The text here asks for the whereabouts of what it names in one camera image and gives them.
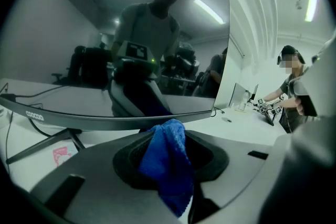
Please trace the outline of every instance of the blue towel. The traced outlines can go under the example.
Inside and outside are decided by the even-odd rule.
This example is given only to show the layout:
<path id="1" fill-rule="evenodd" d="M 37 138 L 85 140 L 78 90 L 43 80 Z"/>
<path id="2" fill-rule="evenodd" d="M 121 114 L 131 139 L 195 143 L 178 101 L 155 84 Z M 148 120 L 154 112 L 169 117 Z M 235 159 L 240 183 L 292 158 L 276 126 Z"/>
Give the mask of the blue towel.
<path id="1" fill-rule="evenodd" d="M 152 130 L 155 133 L 139 172 L 158 182 L 161 199 L 180 217 L 194 191 L 194 170 L 185 150 L 185 129 L 180 121 L 172 119 Z"/>

